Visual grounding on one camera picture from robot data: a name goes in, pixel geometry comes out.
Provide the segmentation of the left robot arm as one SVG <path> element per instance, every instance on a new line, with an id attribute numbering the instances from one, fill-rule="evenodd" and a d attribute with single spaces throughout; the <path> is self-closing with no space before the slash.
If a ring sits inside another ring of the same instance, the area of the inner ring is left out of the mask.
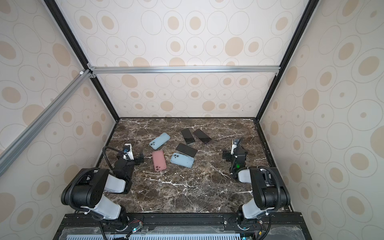
<path id="1" fill-rule="evenodd" d="M 139 156 L 134 158 L 128 150 L 126 148 L 119 151 L 112 169 L 81 169 L 63 190 L 62 204 L 90 214 L 99 221 L 127 225 L 129 217 L 125 208 L 108 199 L 105 192 L 128 194 L 131 190 L 134 168 L 144 162 L 145 156 L 140 152 Z"/>

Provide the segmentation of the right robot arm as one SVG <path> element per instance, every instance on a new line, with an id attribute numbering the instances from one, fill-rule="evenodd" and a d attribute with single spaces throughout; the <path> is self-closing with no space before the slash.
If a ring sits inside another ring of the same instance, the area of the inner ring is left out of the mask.
<path id="1" fill-rule="evenodd" d="M 243 147 L 224 150 L 223 160 L 230 162 L 230 175 L 241 183 L 250 184 L 253 198 L 239 207 L 238 222 L 255 220 L 277 212 L 291 203 L 291 196 L 276 167 L 247 167 Z"/>

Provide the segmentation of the black phone silver edge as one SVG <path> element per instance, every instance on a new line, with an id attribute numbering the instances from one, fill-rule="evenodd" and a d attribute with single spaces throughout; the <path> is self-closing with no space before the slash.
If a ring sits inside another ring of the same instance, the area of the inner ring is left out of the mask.
<path id="1" fill-rule="evenodd" d="M 182 143 L 178 144 L 176 150 L 184 155 L 190 156 L 191 158 L 194 158 L 198 152 L 198 150 Z"/>

